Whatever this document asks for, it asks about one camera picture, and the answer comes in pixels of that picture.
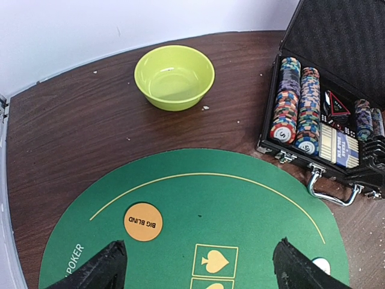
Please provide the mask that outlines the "white dealer button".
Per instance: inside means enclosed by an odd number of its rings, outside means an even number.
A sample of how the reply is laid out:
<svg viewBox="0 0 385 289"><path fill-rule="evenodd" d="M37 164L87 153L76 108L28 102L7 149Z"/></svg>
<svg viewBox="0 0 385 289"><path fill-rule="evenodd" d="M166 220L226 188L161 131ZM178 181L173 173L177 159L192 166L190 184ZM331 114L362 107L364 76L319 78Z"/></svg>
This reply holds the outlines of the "white dealer button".
<svg viewBox="0 0 385 289"><path fill-rule="evenodd" d="M315 258L312 262L320 268L324 273L331 275L331 265L325 258Z"/></svg>

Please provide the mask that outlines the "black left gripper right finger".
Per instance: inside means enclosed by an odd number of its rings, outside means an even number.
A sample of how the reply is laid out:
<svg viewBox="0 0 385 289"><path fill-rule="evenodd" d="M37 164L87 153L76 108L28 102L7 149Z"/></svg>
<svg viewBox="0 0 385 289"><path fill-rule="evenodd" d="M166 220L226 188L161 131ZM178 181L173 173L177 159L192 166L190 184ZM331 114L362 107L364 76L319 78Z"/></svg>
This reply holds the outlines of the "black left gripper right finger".
<svg viewBox="0 0 385 289"><path fill-rule="evenodd" d="M273 264L279 288L350 288L326 274L287 238L283 238L275 247Z"/></svg>

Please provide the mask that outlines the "orange big blind button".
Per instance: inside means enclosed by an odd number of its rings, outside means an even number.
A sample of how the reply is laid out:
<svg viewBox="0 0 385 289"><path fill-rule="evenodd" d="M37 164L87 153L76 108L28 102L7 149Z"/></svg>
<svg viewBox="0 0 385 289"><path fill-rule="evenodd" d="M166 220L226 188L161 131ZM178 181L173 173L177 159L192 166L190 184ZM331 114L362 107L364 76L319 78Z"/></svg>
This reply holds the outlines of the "orange big blind button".
<svg viewBox="0 0 385 289"><path fill-rule="evenodd" d="M131 205L124 216L123 223L128 235L141 242L154 240L163 229L161 212L157 207L146 202Z"/></svg>

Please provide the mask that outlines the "black poker chip case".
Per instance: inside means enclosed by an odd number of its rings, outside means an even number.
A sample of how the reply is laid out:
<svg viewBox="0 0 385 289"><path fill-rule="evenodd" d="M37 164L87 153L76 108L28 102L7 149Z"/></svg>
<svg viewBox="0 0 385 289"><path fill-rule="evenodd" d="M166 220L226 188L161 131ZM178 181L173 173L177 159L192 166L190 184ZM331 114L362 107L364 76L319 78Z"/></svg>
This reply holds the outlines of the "black poker chip case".
<svg viewBox="0 0 385 289"><path fill-rule="evenodd" d="M359 166L345 169L318 155L309 155L291 144L270 137L281 60L294 57L305 67L319 72L322 123L355 138L359 143ZM324 110L324 93L331 90L350 110L348 117L329 117ZM359 194L384 198L384 138L357 138L355 101L366 99L382 111L384 119L384 2L300 1L279 53L265 110L257 149L274 155L281 163L293 162L308 168L309 193L347 207Z"/></svg>

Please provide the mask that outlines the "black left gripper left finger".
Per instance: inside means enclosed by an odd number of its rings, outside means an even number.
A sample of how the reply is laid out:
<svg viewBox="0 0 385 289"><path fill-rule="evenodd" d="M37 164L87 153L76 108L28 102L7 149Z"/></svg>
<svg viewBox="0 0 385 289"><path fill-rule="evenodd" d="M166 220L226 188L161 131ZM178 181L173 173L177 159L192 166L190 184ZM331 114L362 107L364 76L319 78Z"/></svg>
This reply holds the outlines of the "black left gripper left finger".
<svg viewBox="0 0 385 289"><path fill-rule="evenodd" d="M123 240L117 240L49 288L124 288L125 279L126 246Z"/></svg>

